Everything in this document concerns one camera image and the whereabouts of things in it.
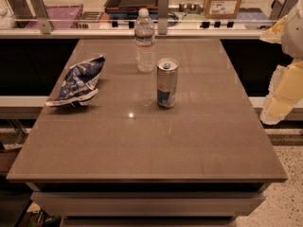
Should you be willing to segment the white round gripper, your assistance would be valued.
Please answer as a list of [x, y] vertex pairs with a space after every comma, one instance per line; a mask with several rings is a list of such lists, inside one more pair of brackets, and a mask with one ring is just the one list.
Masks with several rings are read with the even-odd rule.
[[266, 125], [275, 125], [303, 99], [303, 0], [298, 0], [288, 15], [276, 21], [259, 39], [282, 44], [285, 54], [300, 59], [286, 67], [278, 65], [272, 75], [260, 120]]

